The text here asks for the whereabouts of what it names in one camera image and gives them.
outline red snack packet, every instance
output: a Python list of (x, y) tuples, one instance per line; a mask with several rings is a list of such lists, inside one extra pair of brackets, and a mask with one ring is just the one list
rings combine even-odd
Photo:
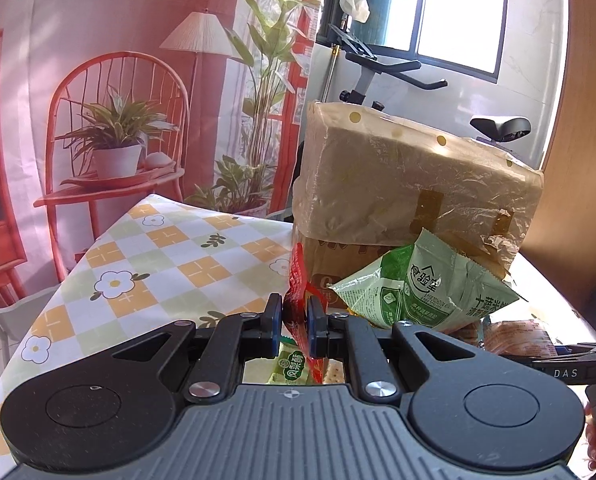
[[(283, 323), (291, 333), (294, 341), (303, 354), (309, 355), (309, 339), (307, 337), (307, 298), (317, 296), (322, 308), (327, 311), (327, 298), (307, 280), (307, 270), (304, 266), (302, 244), (297, 243), (291, 251), (289, 266), (289, 291), (284, 297)], [(324, 362), (322, 359), (307, 357), (311, 376), (316, 383), (322, 383)]]

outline white plastic bag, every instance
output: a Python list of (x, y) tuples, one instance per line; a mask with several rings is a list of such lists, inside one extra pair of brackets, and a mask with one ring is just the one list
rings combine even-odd
[(340, 8), (356, 22), (366, 23), (369, 19), (370, 11), (367, 0), (340, 0)]

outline window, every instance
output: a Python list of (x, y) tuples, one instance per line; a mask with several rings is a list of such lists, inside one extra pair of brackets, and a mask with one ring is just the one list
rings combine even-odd
[[(342, 19), (342, 11), (335, 12), (337, 1), (325, 0), (320, 40), (327, 35), (328, 23), (339, 25)], [(419, 59), (497, 80), (506, 0), (367, 1), (369, 20), (351, 23), (350, 30), (375, 54)]]

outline lamp shade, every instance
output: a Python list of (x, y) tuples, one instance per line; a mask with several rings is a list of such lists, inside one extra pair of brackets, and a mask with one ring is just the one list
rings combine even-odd
[(239, 57), (218, 16), (208, 12), (192, 12), (160, 45), (170, 50), (188, 50), (206, 54)]

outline red chair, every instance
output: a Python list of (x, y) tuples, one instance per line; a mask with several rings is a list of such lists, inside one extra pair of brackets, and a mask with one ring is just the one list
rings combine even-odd
[[(78, 146), (69, 139), (56, 139), (86, 124), (81, 114), (83, 103), (108, 102), (108, 86), (130, 100), (149, 100), (161, 105), (167, 120), (178, 126), (177, 132), (163, 132), (162, 138), (150, 139), (147, 152), (163, 152), (174, 160), (171, 173), (148, 182), (118, 189), (87, 190), (61, 182), (91, 173), (91, 153), (78, 155)], [(148, 54), (138, 52), (112, 52), (94, 57), (75, 68), (58, 85), (49, 106), (46, 155), (44, 159), (44, 194), (34, 202), (34, 207), (46, 206), (49, 232), (56, 273), (60, 281), (67, 275), (60, 254), (57, 236), (56, 207), (65, 204), (89, 204), (91, 230), (94, 238), (102, 232), (98, 223), (96, 201), (133, 194), (149, 194), (163, 184), (173, 187), (176, 200), (182, 202), (181, 178), (185, 173), (184, 155), (187, 147), (189, 105), (187, 89), (174, 70)]]

